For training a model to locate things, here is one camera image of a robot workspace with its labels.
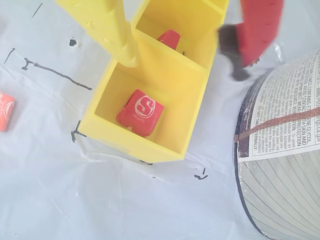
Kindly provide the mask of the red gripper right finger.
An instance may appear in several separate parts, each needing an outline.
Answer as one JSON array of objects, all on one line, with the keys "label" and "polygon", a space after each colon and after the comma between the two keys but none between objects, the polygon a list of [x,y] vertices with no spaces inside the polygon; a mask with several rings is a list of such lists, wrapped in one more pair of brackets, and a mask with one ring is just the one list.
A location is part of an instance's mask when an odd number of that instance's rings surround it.
[{"label": "red gripper right finger", "polygon": [[232,77],[245,81],[250,74],[246,67],[275,40],[284,7],[283,0],[242,0],[243,22],[224,24],[218,29],[219,49],[232,64]]}]

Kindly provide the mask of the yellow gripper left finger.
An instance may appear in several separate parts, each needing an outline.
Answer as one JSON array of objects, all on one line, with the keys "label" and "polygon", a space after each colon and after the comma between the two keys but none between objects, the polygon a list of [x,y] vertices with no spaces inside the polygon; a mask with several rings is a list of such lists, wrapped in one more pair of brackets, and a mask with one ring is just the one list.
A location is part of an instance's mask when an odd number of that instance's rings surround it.
[{"label": "yellow gripper left finger", "polygon": [[56,3],[120,64],[128,68],[138,65],[137,43],[122,0],[57,0]]}]

